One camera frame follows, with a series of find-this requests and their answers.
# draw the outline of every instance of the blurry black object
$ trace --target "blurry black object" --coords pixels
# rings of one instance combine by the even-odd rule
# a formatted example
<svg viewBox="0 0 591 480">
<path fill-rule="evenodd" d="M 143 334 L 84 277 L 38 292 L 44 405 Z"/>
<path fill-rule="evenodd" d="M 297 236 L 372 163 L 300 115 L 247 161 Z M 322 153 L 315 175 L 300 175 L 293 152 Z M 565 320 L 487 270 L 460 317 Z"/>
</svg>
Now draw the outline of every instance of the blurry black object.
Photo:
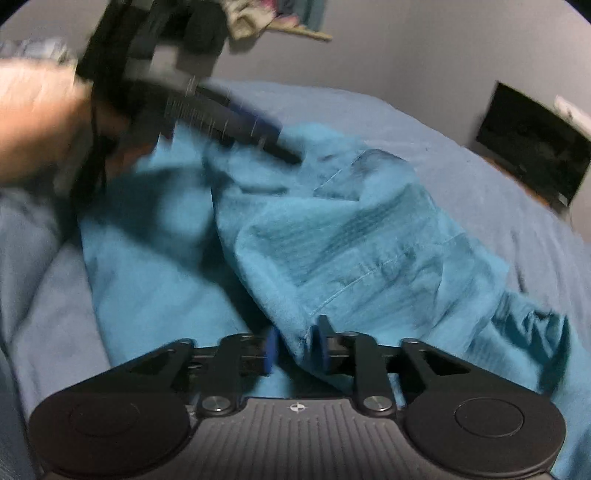
<svg viewBox="0 0 591 480">
<path fill-rule="evenodd" d="M 27 0 L 3 0 L 0 2 L 0 25 L 4 24 Z"/>
<path fill-rule="evenodd" d="M 300 163 L 297 154 L 279 145 L 281 125 L 276 121 L 225 92 L 205 87 L 175 65 L 154 61 L 163 46 L 219 54 L 227 35 L 225 15 L 213 2 L 111 0 L 76 73 L 93 82 L 96 99 L 131 118 L 131 132 L 120 148 L 155 142 L 180 121 L 223 146 L 253 145 L 287 163 Z M 96 135 L 93 144 L 94 149 L 104 146 Z M 72 189 L 76 206 L 90 202 L 103 171 L 96 152 L 91 159 L 83 164 Z"/>
<path fill-rule="evenodd" d="M 585 17 L 588 22 L 591 22 L 591 0 L 566 0 L 578 12 Z"/>
<path fill-rule="evenodd" d="M 591 142 L 539 103 L 497 83 L 476 140 L 557 211 L 568 207 L 591 158 Z"/>
</svg>

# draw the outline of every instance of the black object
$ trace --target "black object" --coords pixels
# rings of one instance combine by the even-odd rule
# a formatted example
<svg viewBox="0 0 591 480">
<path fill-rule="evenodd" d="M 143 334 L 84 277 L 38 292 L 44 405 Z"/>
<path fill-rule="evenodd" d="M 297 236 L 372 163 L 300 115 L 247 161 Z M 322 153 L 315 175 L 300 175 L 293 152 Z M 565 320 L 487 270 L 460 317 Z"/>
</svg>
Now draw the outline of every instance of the black object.
<svg viewBox="0 0 591 480">
<path fill-rule="evenodd" d="M 417 340 L 381 346 L 320 316 L 312 357 L 343 398 L 243 398 L 274 330 L 218 347 L 180 340 L 52 395 L 30 438 L 48 479 L 550 479 L 566 428 L 545 397 Z M 398 374 L 398 406 L 388 374 Z"/>
<path fill-rule="evenodd" d="M 566 0 L 577 11 L 585 17 L 587 22 L 591 22 L 591 0 Z"/>
<path fill-rule="evenodd" d="M 106 100 L 132 119 L 127 143 L 157 140 L 177 121 L 187 123 L 224 146 L 234 142 L 254 145 L 290 164 L 301 158 L 280 145 L 281 125 L 241 100 L 205 87 L 199 79 L 154 65 L 161 46 L 177 45 L 189 53 L 217 54 L 227 36 L 225 15 L 218 4 L 185 0 L 111 0 L 90 39 L 76 73 L 93 82 L 96 99 Z M 146 138 L 143 117 L 152 125 Z M 94 148 L 100 148 L 95 138 Z M 72 191 L 75 204 L 84 206 L 98 180 L 92 153 L 82 166 Z"/>
<path fill-rule="evenodd" d="M 568 207 L 591 159 L 591 143 L 539 103 L 497 83 L 476 140 L 556 210 Z"/>
<path fill-rule="evenodd" d="M 4 0 L 0 3 L 0 26 L 15 14 L 28 0 Z"/>
</svg>

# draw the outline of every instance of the teal fabric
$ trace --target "teal fabric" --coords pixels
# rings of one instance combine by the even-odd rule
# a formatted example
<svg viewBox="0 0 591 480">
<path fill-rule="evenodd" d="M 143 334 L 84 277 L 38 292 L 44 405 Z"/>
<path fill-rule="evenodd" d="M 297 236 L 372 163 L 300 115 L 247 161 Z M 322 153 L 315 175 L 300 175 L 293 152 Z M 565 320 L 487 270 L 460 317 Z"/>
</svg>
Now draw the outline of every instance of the teal fabric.
<svg viewBox="0 0 591 480">
<path fill-rule="evenodd" d="M 295 0 L 294 13 L 306 27 L 319 31 L 324 21 L 326 0 Z"/>
<path fill-rule="evenodd" d="M 81 221 L 112 363 L 271 322 L 312 370 L 310 326 L 324 313 L 337 330 L 387 345 L 421 338 L 549 395 L 569 431 L 554 474 L 591 478 L 591 359 L 569 321 L 507 291 L 505 263 L 433 203 L 404 160 L 320 125 L 282 135 L 301 166 L 177 129 Z M 265 396 L 330 388 L 288 361 L 247 386 Z"/>
</svg>

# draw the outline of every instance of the controller logo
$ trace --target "controller logo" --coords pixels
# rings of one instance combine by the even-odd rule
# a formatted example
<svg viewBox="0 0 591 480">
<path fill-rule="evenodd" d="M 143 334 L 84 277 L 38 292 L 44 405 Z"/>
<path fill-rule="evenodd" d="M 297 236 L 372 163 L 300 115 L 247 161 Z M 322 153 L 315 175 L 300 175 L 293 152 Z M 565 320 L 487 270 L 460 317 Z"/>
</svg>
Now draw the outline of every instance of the controller logo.
<svg viewBox="0 0 591 480">
<path fill-rule="evenodd" d="M 302 405 L 301 403 L 294 403 L 293 405 L 290 406 L 290 410 L 294 411 L 296 413 L 304 411 L 306 408 L 307 407 L 305 405 Z"/>
</svg>

